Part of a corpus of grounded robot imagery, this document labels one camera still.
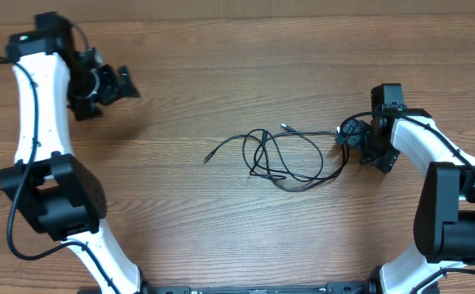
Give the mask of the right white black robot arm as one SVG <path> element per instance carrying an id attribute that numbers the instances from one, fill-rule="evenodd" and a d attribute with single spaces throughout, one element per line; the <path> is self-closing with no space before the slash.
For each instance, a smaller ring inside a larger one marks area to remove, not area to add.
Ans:
<path id="1" fill-rule="evenodd" d="M 365 282 L 346 282 L 346 293 L 437 293 L 449 273 L 475 275 L 475 158 L 454 145 L 422 109 L 371 112 L 347 118 L 337 138 L 364 153 L 404 154 L 424 177 L 413 243 L 375 268 Z"/>

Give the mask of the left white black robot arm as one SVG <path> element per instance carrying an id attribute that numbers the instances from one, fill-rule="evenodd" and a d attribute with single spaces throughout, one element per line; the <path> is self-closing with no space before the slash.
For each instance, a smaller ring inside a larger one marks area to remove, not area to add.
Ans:
<path id="1" fill-rule="evenodd" d="M 151 293 L 152 286 L 132 263 L 105 219 L 107 203 L 99 180 L 73 154 L 67 112 L 78 119 L 100 115 L 110 105 L 139 95 L 127 68 L 114 72 L 96 49 L 75 51 L 71 37 L 18 33 L 10 37 L 7 62 L 20 94 L 20 135 L 15 164 L 0 171 L 11 200 L 7 244 L 21 260 L 35 261 L 69 248 L 99 284 L 101 293 Z M 39 234 L 58 242 L 37 255 L 15 246 L 16 213 Z"/>

